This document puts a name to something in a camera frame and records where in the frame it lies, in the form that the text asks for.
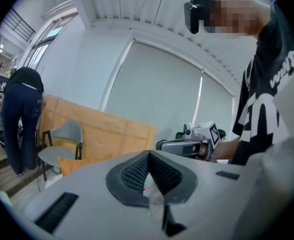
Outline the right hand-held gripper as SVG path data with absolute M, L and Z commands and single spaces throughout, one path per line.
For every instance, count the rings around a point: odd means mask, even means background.
M 202 160 L 198 154 L 199 148 L 201 144 L 207 144 L 208 156 L 205 161 L 211 161 L 214 149 L 220 140 L 220 134 L 215 122 L 210 121 L 194 127 L 185 125 L 180 138 L 161 140 L 157 142 L 156 149 L 187 158 Z

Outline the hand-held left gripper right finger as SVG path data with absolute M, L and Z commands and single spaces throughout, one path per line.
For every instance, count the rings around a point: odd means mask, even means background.
M 149 151 L 149 173 L 165 205 L 185 203 L 197 186 L 193 171 L 154 150 Z

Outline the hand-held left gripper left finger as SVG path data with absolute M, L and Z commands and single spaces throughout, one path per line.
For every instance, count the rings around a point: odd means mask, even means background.
M 149 199 L 143 195 L 145 180 L 149 174 L 149 151 L 114 166 L 106 176 L 110 193 L 123 205 L 147 208 Z

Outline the person's right hand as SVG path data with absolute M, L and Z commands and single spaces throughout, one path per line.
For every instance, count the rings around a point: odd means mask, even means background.
M 200 145 L 200 148 L 199 148 L 199 157 L 200 159 L 202 160 L 206 160 L 207 159 L 207 156 L 208 156 L 208 145 L 206 143 L 203 143 Z

